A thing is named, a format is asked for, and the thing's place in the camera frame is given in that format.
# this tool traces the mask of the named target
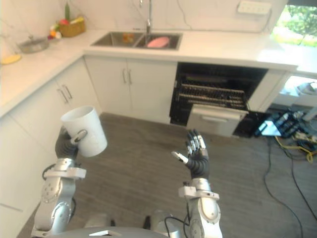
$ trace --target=faucet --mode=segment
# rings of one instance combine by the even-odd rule
[[[140,7],[143,5],[143,0],[140,0],[139,2]],[[149,0],[149,17],[146,22],[147,26],[147,34],[151,33],[151,27],[152,27],[152,0]]]

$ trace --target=yellow plate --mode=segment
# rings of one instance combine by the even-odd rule
[[[12,55],[5,57],[1,60],[1,64],[10,64],[10,63],[15,63],[21,59],[21,55]]]

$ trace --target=black cable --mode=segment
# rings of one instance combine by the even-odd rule
[[[70,218],[69,218],[69,221],[73,218],[73,216],[75,215],[75,212],[76,212],[76,206],[77,206],[77,202],[75,200],[75,198],[71,198],[71,201],[74,203],[74,207],[73,207],[73,210],[71,211],[70,213]]]
[[[164,224],[165,224],[165,227],[166,227],[166,230],[167,230],[167,235],[168,235],[168,237],[170,237],[170,235],[169,235],[169,229],[168,229],[167,222],[166,222],[167,219],[174,219],[174,220],[177,220],[177,221],[183,223],[183,226],[185,226],[185,225],[186,225],[186,226],[189,226],[189,224],[186,223],[186,221],[182,221],[181,219],[179,219],[179,218],[177,218],[177,217],[172,217],[172,216],[165,217],[165,219],[164,219]]]
[[[186,234],[186,231],[185,231],[185,222],[186,222],[186,219],[189,219],[188,213],[187,213],[187,215],[186,215],[186,217],[185,217],[185,219],[184,219],[184,222],[183,222],[183,232],[184,232],[185,237],[188,238],[188,236],[187,236],[187,234]]]
[[[188,223],[190,223],[189,205],[188,205],[188,202],[187,202],[187,201],[186,201],[186,211],[187,211]]]
[[[301,223],[301,221],[299,220],[298,216],[296,215],[296,213],[295,213],[288,205],[286,205],[286,204],[283,203],[281,200],[279,200],[278,198],[276,198],[276,197],[271,193],[271,191],[269,190],[269,188],[268,188],[268,186],[267,186],[266,177],[267,177],[267,175],[269,174],[269,172],[270,172],[270,170],[271,170],[271,142],[270,142],[270,139],[268,139],[267,145],[268,145],[268,168],[267,168],[266,173],[265,173],[264,176],[263,176],[263,180],[264,180],[264,184],[265,184],[266,190],[267,190],[267,192],[269,193],[269,195],[270,195],[275,201],[277,201],[278,203],[282,204],[284,207],[286,207],[286,208],[295,216],[295,218],[297,219],[298,224],[299,224],[299,226],[300,226],[300,229],[301,229],[301,238],[303,238],[303,226],[302,226],[302,223]]]
[[[299,188],[299,186],[298,186],[298,184],[297,184],[297,181],[296,181],[296,178],[295,178],[295,175],[294,175],[294,160],[305,161],[306,159],[294,159],[293,155],[289,152],[289,150],[287,150],[287,149],[285,149],[285,148],[282,148],[281,146],[280,146],[280,148],[284,151],[284,153],[286,154],[286,156],[291,159],[291,172],[292,172],[293,181],[294,181],[294,183],[295,183],[295,185],[296,185],[296,187],[297,187],[299,193],[301,194],[303,200],[305,201],[305,203],[306,203],[308,209],[310,210],[312,216],[313,216],[314,219],[317,221],[317,216],[316,216],[316,214],[313,212],[313,210],[312,210],[311,206],[309,205],[309,203],[308,203],[306,197],[304,196],[303,192],[302,192],[301,189]]]
[[[55,166],[55,164],[52,164],[52,165],[46,167],[46,168],[43,170],[43,172],[42,172],[42,179],[43,179],[43,180],[46,180],[46,178],[44,177],[44,174],[45,174],[48,170],[50,170],[51,168],[53,168],[54,166]]]

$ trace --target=metal bowl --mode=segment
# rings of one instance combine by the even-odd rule
[[[31,54],[39,51],[45,50],[49,47],[49,42],[47,37],[36,38],[30,37],[29,40],[18,44],[19,48],[23,53]]]

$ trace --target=pink plate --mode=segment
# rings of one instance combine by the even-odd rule
[[[163,48],[167,46],[169,43],[169,38],[164,36],[164,37],[158,37],[155,38],[154,40],[150,41],[147,45],[147,47],[152,47],[152,48]]]

